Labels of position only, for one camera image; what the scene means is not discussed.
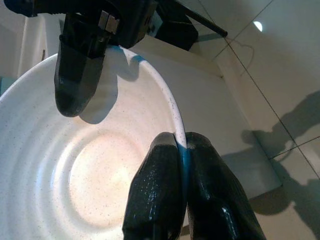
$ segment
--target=speckled ceramic bowl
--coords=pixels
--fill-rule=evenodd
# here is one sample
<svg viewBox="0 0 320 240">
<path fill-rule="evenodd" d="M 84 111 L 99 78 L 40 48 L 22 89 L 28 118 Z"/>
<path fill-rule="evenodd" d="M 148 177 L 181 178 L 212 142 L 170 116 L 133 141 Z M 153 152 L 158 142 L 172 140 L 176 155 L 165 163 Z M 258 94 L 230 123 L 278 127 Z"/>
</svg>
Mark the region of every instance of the speckled ceramic bowl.
<svg viewBox="0 0 320 240">
<path fill-rule="evenodd" d="M 186 138 L 158 72 L 118 47 L 78 117 L 55 104 L 57 55 L 0 97 L 0 238 L 120 240 L 131 180 L 161 132 Z"/>
</svg>

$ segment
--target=white tile wall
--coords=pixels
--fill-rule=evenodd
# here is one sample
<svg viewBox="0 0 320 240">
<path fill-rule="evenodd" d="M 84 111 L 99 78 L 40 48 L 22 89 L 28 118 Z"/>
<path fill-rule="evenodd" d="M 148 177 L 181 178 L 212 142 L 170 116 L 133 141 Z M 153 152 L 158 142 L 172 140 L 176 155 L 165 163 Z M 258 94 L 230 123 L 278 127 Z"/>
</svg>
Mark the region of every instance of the white tile wall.
<svg viewBox="0 0 320 240">
<path fill-rule="evenodd" d="M 233 39 L 271 0 L 200 0 L 212 20 Z"/>
<path fill-rule="evenodd" d="M 296 146 L 276 114 L 242 66 L 227 47 L 216 58 L 223 78 L 269 158 Z"/>
<path fill-rule="evenodd" d="M 230 47 L 196 53 L 219 64 L 283 182 L 251 201 L 267 239 L 320 239 L 320 1 L 200 2 Z"/>
<path fill-rule="evenodd" d="M 319 9 L 275 0 L 231 43 L 298 145 L 320 136 Z"/>
</svg>

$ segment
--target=white bowl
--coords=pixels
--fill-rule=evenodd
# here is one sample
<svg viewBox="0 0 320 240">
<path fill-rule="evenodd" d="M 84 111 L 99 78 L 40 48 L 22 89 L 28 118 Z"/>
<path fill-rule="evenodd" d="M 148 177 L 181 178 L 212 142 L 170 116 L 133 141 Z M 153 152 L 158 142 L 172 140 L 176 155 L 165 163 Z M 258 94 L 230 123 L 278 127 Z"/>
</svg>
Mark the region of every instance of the white bowl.
<svg viewBox="0 0 320 240">
<path fill-rule="evenodd" d="M 120 240 L 131 180 L 152 140 L 186 137 L 177 104 L 158 72 L 112 47 L 96 94 L 75 118 L 55 104 L 57 55 L 0 97 L 1 239 Z"/>
</svg>

